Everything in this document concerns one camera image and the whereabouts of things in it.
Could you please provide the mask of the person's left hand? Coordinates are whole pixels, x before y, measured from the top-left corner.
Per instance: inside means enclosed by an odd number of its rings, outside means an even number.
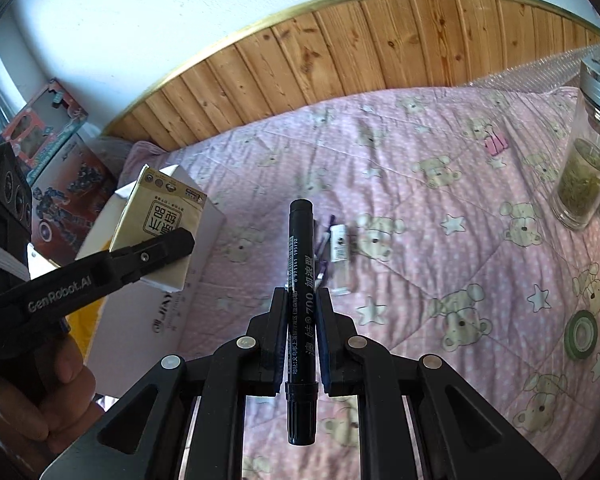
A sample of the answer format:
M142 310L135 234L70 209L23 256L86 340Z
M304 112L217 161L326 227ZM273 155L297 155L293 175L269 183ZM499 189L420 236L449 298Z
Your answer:
M0 376L0 449L27 479L40 478L104 414L95 377L70 335L55 351L53 371L59 386L38 405Z

